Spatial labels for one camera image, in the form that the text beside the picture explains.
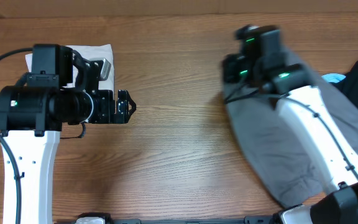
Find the grey shorts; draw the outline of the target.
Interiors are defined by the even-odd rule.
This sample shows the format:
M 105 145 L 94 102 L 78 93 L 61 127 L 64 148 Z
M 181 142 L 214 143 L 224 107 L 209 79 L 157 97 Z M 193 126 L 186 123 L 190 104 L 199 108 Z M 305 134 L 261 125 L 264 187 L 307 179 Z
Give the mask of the grey shorts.
M 334 83 L 314 70 L 324 103 L 358 154 L 358 109 Z M 318 170 L 294 132 L 265 99 L 250 98 L 226 105 L 238 145 L 269 194 L 283 207 L 291 207 L 321 193 Z

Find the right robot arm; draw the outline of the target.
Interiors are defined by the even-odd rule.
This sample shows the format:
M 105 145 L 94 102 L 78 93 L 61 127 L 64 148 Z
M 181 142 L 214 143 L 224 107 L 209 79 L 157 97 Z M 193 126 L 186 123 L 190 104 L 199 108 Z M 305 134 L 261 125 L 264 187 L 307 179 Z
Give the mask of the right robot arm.
M 223 103 L 248 163 L 282 206 L 246 223 L 358 223 L 358 110 L 286 48 L 277 26 L 238 29 Z

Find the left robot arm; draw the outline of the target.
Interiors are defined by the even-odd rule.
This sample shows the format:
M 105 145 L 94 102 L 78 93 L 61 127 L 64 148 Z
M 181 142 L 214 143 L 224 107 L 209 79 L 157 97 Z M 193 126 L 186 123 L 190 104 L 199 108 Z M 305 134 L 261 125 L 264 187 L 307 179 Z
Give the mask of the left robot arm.
M 111 64 L 67 46 L 32 47 L 29 72 L 0 92 L 4 223 L 51 223 L 53 168 L 64 124 L 125 124 L 136 110 L 128 91 L 100 88 Z

